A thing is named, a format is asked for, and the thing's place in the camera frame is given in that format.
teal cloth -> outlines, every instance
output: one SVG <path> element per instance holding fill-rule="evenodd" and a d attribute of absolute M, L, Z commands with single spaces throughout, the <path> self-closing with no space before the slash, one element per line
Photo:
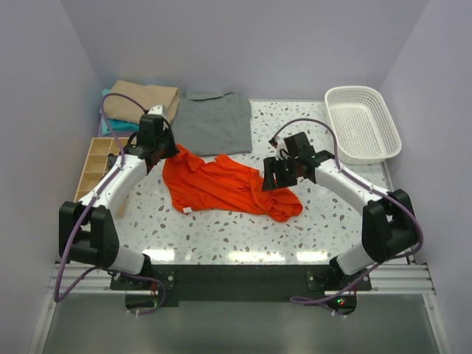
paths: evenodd
<path fill-rule="evenodd" d="M 105 89 L 102 91 L 102 97 L 105 96 L 106 94 L 109 94 L 110 90 Z M 100 118 L 101 122 L 100 125 L 102 127 L 102 136 L 108 136 L 111 134 L 110 129 L 108 129 L 108 126 L 105 124 L 105 121 L 103 118 Z M 111 127 L 113 128 L 114 131 L 138 131 L 139 130 L 139 125 L 134 124 L 134 123 L 129 123 L 129 122 L 123 122 L 122 120 L 116 120 L 116 119 L 109 119 L 108 120 L 111 124 Z"/>

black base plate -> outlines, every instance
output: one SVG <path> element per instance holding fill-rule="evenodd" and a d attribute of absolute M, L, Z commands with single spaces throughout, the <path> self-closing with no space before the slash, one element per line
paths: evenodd
<path fill-rule="evenodd" d="M 328 265 L 153 265 L 152 269 L 166 286 L 165 306 L 178 306 L 180 301 L 286 302 L 294 295 L 321 299 L 325 291 L 341 290 L 358 277 L 355 274 L 337 286 L 324 285 Z M 112 280 L 110 289 L 149 290 L 150 283 Z M 358 285 L 360 291 L 371 289 L 370 279 Z"/>

folded gray cloth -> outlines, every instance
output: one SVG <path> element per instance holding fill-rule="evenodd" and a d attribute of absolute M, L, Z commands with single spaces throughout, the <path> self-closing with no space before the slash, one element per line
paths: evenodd
<path fill-rule="evenodd" d="M 249 153 L 251 104 L 244 94 L 187 91 L 172 131 L 176 143 L 195 155 Z"/>

plastic basket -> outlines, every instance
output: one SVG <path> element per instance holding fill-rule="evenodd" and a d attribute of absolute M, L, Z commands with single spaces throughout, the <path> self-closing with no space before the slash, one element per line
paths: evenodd
<path fill-rule="evenodd" d="M 378 91 L 366 86 L 335 87 L 324 101 L 345 164 L 376 164 L 400 152 L 397 128 Z"/>

folded towel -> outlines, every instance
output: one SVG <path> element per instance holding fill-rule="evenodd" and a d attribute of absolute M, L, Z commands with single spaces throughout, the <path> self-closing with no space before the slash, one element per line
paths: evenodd
<path fill-rule="evenodd" d="M 110 90 L 108 90 L 107 88 L 105 90 L 102 91 L 102 96 L 105 96 L 106 94 L 109 94 L 110 93 Z M 123 122 L 122 120 L 117 120 L 117 119 L 109 119 L 108 120 L 111 124 L 111 127 L 113 128 L 113 130 L 117 133 L 117 132 L 130 132 L 129 135 L 131 135 L 133 132 L 135 131 L 138 131 L 139 130 L 139 125 L 137 124 L 134 124 L 134 123 L 129 123 L 129 122 Z M 108 129 L 108 126 L 105 124 L 105 122 L 103 122 L 103 118 L 100 118 L 100 130 L 101 134 L 99 134 L 100 136 L 108 136 L 111 134 L 110 132 L 110 129 Z"/>
<path fill-rule="evenodd" d="M 150 109 L 155 105 L 164 105 L 167 109 L 167 120 L 171 123 L 176 116 L 178 102 L 180 100 L 178 88 L 129 83 L 118 80 L 111 88 L 111 92 L 125 94 L 136 100 L 144 108 Z M 117 119 L 125 122 L 139 124 L 142 110 L 137 105 L 122 97 L 109 97 L 106 99 L 104 109 L 109 119 Z"/>

